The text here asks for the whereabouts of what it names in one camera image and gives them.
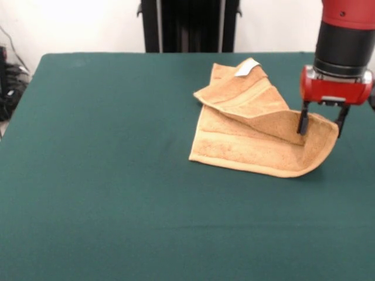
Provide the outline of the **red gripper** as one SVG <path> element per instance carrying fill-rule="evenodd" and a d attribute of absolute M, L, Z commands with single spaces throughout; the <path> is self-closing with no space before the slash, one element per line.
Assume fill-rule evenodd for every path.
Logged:
<path fill-rule="evenodd" d="M 300 93 L 303 100 L 297 133 L 305 135 L 308 128 L 308 108 L 310 102 L 328 105 L 343 105 L 335 124 L 339 129 L 338 138 L 341 137 L 350 105 L 363 104 L 373 89 L 374 75 L 366 70 L 361 77 L 339 78 L 323 75 L 313 68 L 304 66 L 300 79 Z"/>

